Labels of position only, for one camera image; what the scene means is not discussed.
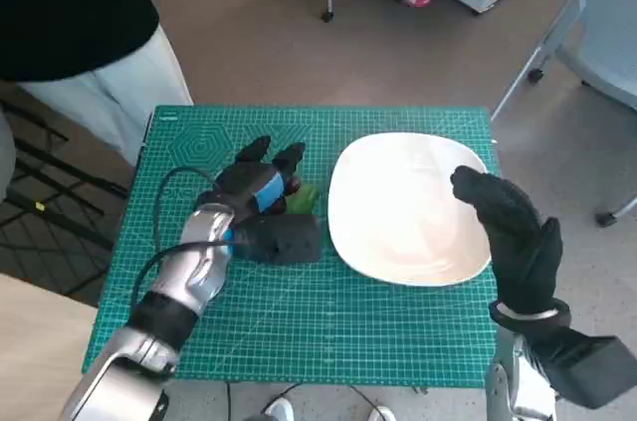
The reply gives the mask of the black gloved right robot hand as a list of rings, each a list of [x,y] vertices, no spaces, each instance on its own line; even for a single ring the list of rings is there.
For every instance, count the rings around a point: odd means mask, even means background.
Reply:
[[[563,253],[559,221],[542,219],[508,179],[461,165],[450,180],[454,196],[474,207],[488,235],[498,302],[521,316],[554,309]]]

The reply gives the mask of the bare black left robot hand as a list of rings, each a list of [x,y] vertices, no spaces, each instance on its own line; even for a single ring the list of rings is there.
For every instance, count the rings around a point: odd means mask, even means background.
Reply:
[[[269,135],[261,135],[244,146],[215,178],[212,189],[198,196],[195,207],[211,203],[230,207],[235,224],[258,214],[284,214],[286,197],[301,187],[296,171],[306,144],[293,142],[265,161],[270,143]]]

